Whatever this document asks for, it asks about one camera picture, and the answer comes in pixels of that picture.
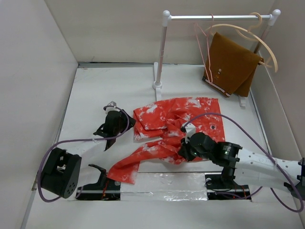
crumpled garment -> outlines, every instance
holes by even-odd
[[[180,128],[197,115],[207,112],[220,113],[218,99],[214,98],[174,98],[157,101],[135,109],[134,140],[161,137],[162,140],[148,142],[139,147],[129,157],[116,163],[107,175],[108,178],[134,184],[140,162],[159,158],[163,161],[180,164],[186,160],[178,155],[181,139],[185,137]],[[207,115],[192,122],[196,132],[209,135],[214,141],[224,141],[222,118]]]

brown towel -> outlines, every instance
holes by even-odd
[[[235,93],[247,97],[256,67],[263,59],[250,50],[216,33],[210,47],[212,86],[229,97]],[[210,78],[209,61],[206,69]],[[203,81],[208,81],[204,71]]]

white rack pole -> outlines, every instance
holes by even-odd
[[[263,34],[262,34],[262,36],[261,36],[261,39],[262,39],[263,41],[266,39],[266,37],[267,37],[269,31],[271,30],[271,28],[272,28],[272,26],[274,25],[274,23],[275,23],[277,17],[280,16],[280,14],[281,14],[281,11],[280,11],[280,10],[274,10],[274,11],[272,12],[271,18],[270,18],[270,20],[269,20],[269,22],[268,22],[268,25],[267,25],[266,29],[264,30],[264,32],[263,32]],[[254,52],[254,53],[258,53],[258,51],[259,51],[261,45],[262,45],[262,44],[261,44],[260,42],[258,42],[253,52]]]
[[[161,35],[161,45],[159,51],[159,63],[158,63],[158,72],[155,81],[153,82],[153,88],[162,88],[161,82],[161,72],[162,72],[162,64],[163,64],[163,54],[164,54],[164,46],[165,46],[165,39],[166,39],[166,30],[168,21],[171,18],[171,14],[168,10],[163,11],[163,21],[162,21],[162,35]]]
[[[262,15],[262,20],[267,21],[271,18],[271,15]],[[256,15],[224,15],[224,16],[171,16],[171,21],[258,21],[259,18]]]

white floor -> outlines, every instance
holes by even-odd
[[[264,148],[266,144],[253,101],[249,97],[245,108],[239,106],[238,97],[224,98],[201,81],[202,66],[165,65],[162,75],[163,99],[173,97],[218,98],[221,113],[237,121]],[[151,67],[116,67],[78,69],[72,88],[60,140],[90,138],[104,122],[103,107],[115,101],[132,116],[135,108],[155,101]],[[226,141],[261,153],[236,126],[224,122]],[[93,163],[109,169],[117,161],[130,155],[142,143],[133,142],[133,131],[117,140],[115,145]],[[69,148],[72,144],[61,146]],[[140,172],[208,172],[221,171],[211,162],[170,165],[159,160],[145,161]],[[295,207],[289,194],[280,196]],[[253,202],[239,201],[65,201],[47,204],[39,195],[31,209],[27,229],[35,228],[302,228],[298,214],[282,207],[268,189],[253,198]]]

clothing rack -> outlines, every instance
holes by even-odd
[[[281,14],[280,10],[274,10],[272,14],[269,15],[262,15],[262,20],[268,21],[267,27],[265,28],[261,39],[264,41],[274,25],[276,19]],[[225,16],[173,16],[170,14],[168,10],[163,12],[163,21],[162,21],[162,35],[161,35],[161,45],[159,51],[159,62],[154,63],[154,79],[153,88],[156,90],[156,100],[159,101],[162,99],[161,88],[161,73],[162,73],[162,66],[163,66],[163,55],[164,55],[164,46],[165,46],[165,39],[166,39],[166,31],[169,21],[257,21],[259,18],[256,15],[225,15]],[[254,53],[258,53],[261,47],[261,43],[258,42]],[[245,98],[239,96],[239,103],[240,106],[245,106]]]

